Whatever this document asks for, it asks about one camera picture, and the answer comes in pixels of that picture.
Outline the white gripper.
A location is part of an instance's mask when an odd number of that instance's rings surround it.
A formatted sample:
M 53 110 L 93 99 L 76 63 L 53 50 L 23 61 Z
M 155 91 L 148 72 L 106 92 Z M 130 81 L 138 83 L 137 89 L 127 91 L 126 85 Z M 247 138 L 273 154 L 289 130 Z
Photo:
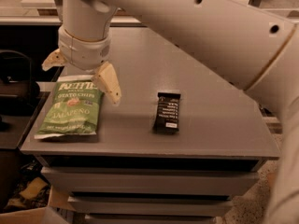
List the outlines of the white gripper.
M 111 36 L 95 42 L 82 41 L 70 35 L 63 26 L 59 28 L 58 35 L 59 49 L 51 52 L 44 60 L 42 69 L 48 71 L 52 67 L 64 66 L 67 62 L 81 70 L 98 67 L 92 78 L 93 84 L 113 105 L 118 104 L 121 100 L 121 87 L 113 64 L 107 62 Z

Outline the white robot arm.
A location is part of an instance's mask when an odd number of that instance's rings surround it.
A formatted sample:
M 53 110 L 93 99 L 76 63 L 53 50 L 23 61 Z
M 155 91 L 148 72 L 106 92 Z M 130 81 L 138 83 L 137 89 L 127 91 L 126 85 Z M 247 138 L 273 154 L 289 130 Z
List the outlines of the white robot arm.
M 59 55 L 93 72 L 112 103 L 121 98 L 108 64 L 110 22 L 122 8 L 266 107 L 282 125 L 278 173 L 263 224 L 299 222 L 299 27 L 236 0 L 54 0 Z

